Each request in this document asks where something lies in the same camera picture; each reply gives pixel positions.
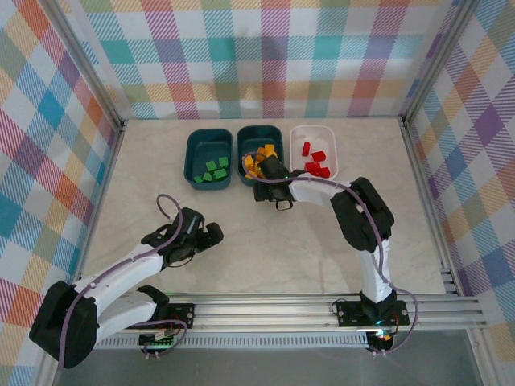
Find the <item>cable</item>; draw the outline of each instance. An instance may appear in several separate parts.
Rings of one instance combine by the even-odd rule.
[[[191,256],[189,259],[187,259],[187,261],[183,264],[179,264],[179,265],[169,265],[168,268],[180,268],[180,267],[184,267],[186,264],[189,264],[192,262],[193,260],[193,257],[195,256]]]
[[[248,156],[254,155],[254,154],[256,154],[256,152],[255,151],[251,151],[251,152],[245,154],[243,156],[243,158],[241,159],[241,164],[243,166],[243,170],[248,175],[251,175],[251,174],[249,173],[249,170],[245,166],[245,159]],[[391,348],[390,350],[388,350],[388,352],[394,352],[394,351],[398,350],[399,348],[401,348],[408,341],[409,337],[411,336],[411,333],[413,332],[415,326],[417,325],[417,322],[418,322],[418,300],[415,297],[415,295],[413,293],[411,293],[410,291],[408,291],[407,289],[401,289],[401,288],[396,287],[383,274],[383,264],[384,264],[384,260],[385,260],[385,251],[383,249],[381,235],[379,234],[379,229],[377,229],[377,225],[376,225],[376,223],[373,220],[372,214],[370,213],[369,209],[367,208],[366,204],[363,202],[361,197],[353,189],[351,189],[350,187],[345,186],[342,183],[337,183],[335,181],[331,181],[330,179],[321,179],[319,177],[311,177],[311,176],[310,177],[303,177],[302,175],[300,175],[299,177],[289,177],[289,178],[285,178],[285,179],[260,179],[259,177],[252,176],[252,179],[255,179],[256,181],[259,181],[261,183],[284,183],[284,182],[290,182],[290,181],[313,181],[313,182],[316,182],[316,183],[323,183],[325,185],[331,185],[331,186],[339,187],[340,189],[343,189],[344,191],[348,192],[357,201],[358,205],[360,205],[363,208],[363,213],[365,214],[367,220],[369,221],[370,227],[373,230],[373,234],[376,237],[377,247],[379,248],[379,267],[377,267],[375,259],[372,259],[372,261],[373,261],[374,268],[377,271],[377,274],[379,275],[379,277],[382,279],[382,281],[384,283],[388,284],[388,286],[392,290],[395,290],[395,291],[399,292],[400,294],[409,295],[413,299],[413,303],[414,303],[414,307],[415,307],[413,323],[411,324],[410,329],[406,333],[406,337],[396,347]]]
[[[335,304],[337,302],[346,302],[345,299],[336,299],[332,304],[331,304],[331,312],[335,315],[335,316],[338,316],[338,314],[335,312]]]
[[[154,320],[152,322],[142,322],[142,323],[137,323],[137,324],[133,325],[133,327],[145,327],[145,326],[155,326],[156,324],[164,324],[164,323],[171,323],[172,327],[173,327],[173,323],[180,324],[181,327],[184,329],[184,332],[180,336],[180,338],[177,339],[174,342],[174,344],[169,346],[169,348],[167,348],[165,351],[163,351],[161,353],[155,352],[154,356],[156,359],[159,359],[161,356],[165,356],[166,354],[169,354],[174,348],[176,348],[177,346],[179,346],[181,344],[181,342],[184,340],[184,337],[186,336],[186,333],[187,333],[187,324],[180,319],[167,319],[167,320]],[[148,343],[143,347],[143,353],[146,355],[146,358],[149,359],[150,353],[146,350],[147,347],[148,347]]]
[[[179,224],[177,225],[177,229],[175,230],[175,233],[171,236],[171,238],[169,240],[165,241],[160,246],[158,246],[154,249],[151,249],[148,252],[140,253],[139,255],[137,255],[135,257],[129,257],[123,261],[118,262],[111,268],[107,269],[106,271],[104,271],[103,273],[98,275],[94,280],[92,280],[87,286],[85,286],[84,289],[81,290],[79,292],[79,294],[75,297],[75,299],[73,299],[72,304],[70,305],[70,307],[68,308],[68,311],[66,312],[66,315],[64,316],[63,326],[61,327],[61,336],[60,336],[60,342],[59,342],[59,364],[58,364],[59,369],[62,369],[64,367],[64,353],[66,350],[66,334],[68,333],[68,325],[70,324],[70,319],[72,317],[73,310],[75,310],[77,303],[88,293],[88,291],[92,290],[95,287],[95,285],[98,284],[103,278],[110,275],[112,272],[120,269],[124,265],[127,265],[129,263],[134,263],[134,262],[142,259],[143,257],[148,257],[148,256],[158,252],[160,249],[167,247],[179,235],[179,232],[183,227],[183,213],[181,211],[180,205],[177,202],[177,200],[175,200],[171,195],[160,194],[156,197],[155,200],[156,200],[159,211],[165,217],[167,217],[169,220],[170,220],[170,216],[161,207],[161,203],[160,203],[161,198],[169,199],[177,208],[177,212],[178,212],[178,216],[179,216]]]

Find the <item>green block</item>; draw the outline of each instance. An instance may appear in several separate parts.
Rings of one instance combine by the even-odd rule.
[[[224,179],[225,177],[227,177],[227,171],[225,171],[225,169],[220,169],[220,170],[215,171],[213,173],[213,175],[215,176],[216,180],[221,180],[221,179]]]
[[[216,166],[216,162],[214,162],[214,161],[206,162],[206,167],[208,168],[209,171],[214,171],[214,170],[218,169],[218,167]]]
[[[229,167],[229,157],[218,158],[218,163],[220,164],[220,167]]]

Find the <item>yellow block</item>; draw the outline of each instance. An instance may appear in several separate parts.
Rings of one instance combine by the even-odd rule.
[[[252,155],[247,155],[247,158],[245,158],[245,166],[248,168],[254,167],[254,160],[252,159]]]
[[[260,147],[256,152],[256,161],[262,161],[266,158],[266,150],[264,147]]]
[[[254,171],[252,171],[252,170],[249,170],[249,173],[247,175],[245,175],[245,177],[247,179],[255,179],[257,176],[258,175]]]

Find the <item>white tabletop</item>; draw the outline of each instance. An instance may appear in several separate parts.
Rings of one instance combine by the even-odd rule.
[[[217,222],[225,238],[180,269],[165,269],[145,281],[178,293],[357,293],[361,269],[332,211],[309,203],[275,211],[256,203],[233,168],[223,191],[195,191],[183,177],[188,135],[226,128],[236,140],[247,125],[282,131],[289,165],[289,132],[297,125],[325,125],[336,136],[340,172],[335,180],[369,179],[395,217],[390,249],[393,282],[419,294],[443,293],[439,259],[426,225],[410,162],[396,119],[242,119],[130,121],[84,274],[123,257],[165,218],[155,206],[159,193]],[[170,213],[172,204],[165,203]]]

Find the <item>plaid wallpaper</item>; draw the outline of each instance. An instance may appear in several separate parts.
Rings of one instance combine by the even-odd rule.
[[[36,0],[0,0],[0,385],[28,384],[28,330],[69,280],[115,130]]]
[[[515,1],[483,0],[412,134],[459,281],[515,379]]]
[[[429,71],[431,65],[433,64],[433,59],[436,55],[436,53],[442,48],[443,41],[445,34],[449,30],[449,27],[451,26],[452,22],[454,21],[454,18],[456,16],[456,13],[459,9],[459,6],[464,0],[452,0],[451,7],[449,8],[449,11],[447,12],[445,19],[443,20],[442,25],[440,26],[438,33],[435,36],[435,39],[433,40],[433,43],[431,44],[431,48],[426,54],[426,57],[424,58],[422,65],[420,66],[420,69],[418,70],[417,76],[413,82],[413,84],[410,87],[410,91],[408,92],[408,95],[406,96],[406,99],[404,100],[404,103],[402,104],[401,111],[398,112],[399,115],[406,115],[407,109],[410,107],[411,102],[413,102],[413,98],[416,95],[418,88],[420,86],[420,82],[422,79],[424,79],[424,76],[426,76],[427,72]]]
[[[141,119],[397,115],[444,3],[60,0],[122,116]]]

